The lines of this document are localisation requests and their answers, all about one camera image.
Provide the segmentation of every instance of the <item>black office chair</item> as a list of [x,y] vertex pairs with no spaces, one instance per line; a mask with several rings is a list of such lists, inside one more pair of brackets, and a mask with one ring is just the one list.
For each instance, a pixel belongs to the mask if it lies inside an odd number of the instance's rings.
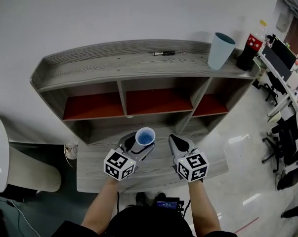
[[274,137],[274,141],[276,142],[275,144],[267,137],[262,139],[263,142],[267,141],[274,150],[271,155],[262,160],[262,164],[264,164],[273,156],[276,157],[276,169],[273,170],[273,173],[277,172],[279,169],[280,158],[282,158],[285,154],[293,155],[296,152],[296,142],[293,139],[292,132],[290,130],[281,129],[278,135],[279,139]]
[[281,84],[281,82],[273,75],[272,72],[268,72],[267,76],[269,78],[269,80],[272,83],[272,86],[270,87],[267,83],[265,83],[264,85],[260,85],[258,88],[260,89],[261,87],[263,89],[265,89],[268,92],[268,96],[266,98],[266,102],[267,100],[270,98],[270,96],[273,97],[275,105],[277,106],[277,100],[276,100],[276,96],[278,97],[278,91],[284,95],[286,93],[285,88],[283,87],[283,85]]

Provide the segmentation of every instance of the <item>device screen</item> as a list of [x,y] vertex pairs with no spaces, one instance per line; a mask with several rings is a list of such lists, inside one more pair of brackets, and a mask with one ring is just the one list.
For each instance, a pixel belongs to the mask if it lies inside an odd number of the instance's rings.
[[177,209],[177,202],[157,202],[157,207],[166,207],[170,209]]

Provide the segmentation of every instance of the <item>desk leg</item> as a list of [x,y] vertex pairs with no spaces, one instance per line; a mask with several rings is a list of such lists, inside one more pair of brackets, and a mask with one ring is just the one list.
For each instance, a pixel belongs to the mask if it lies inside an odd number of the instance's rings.
[[288,106],[290,103],[292,102],[292,100],[289,97],[289,94],[286,94],[286,96],[279,101],[278,105],[275,106],[268,114],[268,117],[272,117],[274,116],[277,112],[281,111],[282,109],[284,109],[286,106]]

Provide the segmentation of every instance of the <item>red shelf panel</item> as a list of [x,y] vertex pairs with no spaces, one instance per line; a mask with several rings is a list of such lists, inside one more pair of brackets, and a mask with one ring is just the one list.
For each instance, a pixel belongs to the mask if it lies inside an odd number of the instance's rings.
[[193,116],[227,113],[226,105],[216,94],[204,95]]
[[150,114],[192,110],[183,89],[152,89],[127,91],[127,114]]
[[63,120],[123,116],[118,92],[70,97],[66,102]]

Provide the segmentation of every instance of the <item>human arm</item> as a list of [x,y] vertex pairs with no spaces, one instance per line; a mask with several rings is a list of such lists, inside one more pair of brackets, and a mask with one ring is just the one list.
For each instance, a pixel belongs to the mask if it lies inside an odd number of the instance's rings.
[[200,180],[188,183],[193,223],[197,237],[221,231],[217,213],[206,194],[205,187]]
[[101,192],[89,206],[81,226],[89,228],[101,235],[107,229],[117,202],[119,181],[108,177]]

